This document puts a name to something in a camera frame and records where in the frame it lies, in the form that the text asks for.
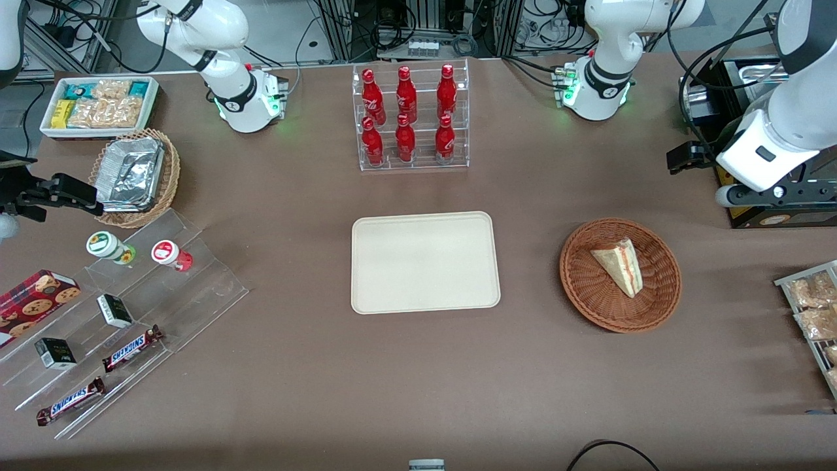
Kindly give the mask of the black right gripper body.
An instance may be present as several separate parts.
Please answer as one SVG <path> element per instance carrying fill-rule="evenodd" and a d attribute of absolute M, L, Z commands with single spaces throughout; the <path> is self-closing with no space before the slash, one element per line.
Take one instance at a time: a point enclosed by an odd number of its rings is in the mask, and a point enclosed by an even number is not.
<path fill-rule="evenodd" d="M 46 220 L 45 205 L 50 201 L 46 180 L 36 178 L 29 166 L 38 159 L 1 152 L 2 212 L 12 217 L 25 217 L 36 222 Z"/>

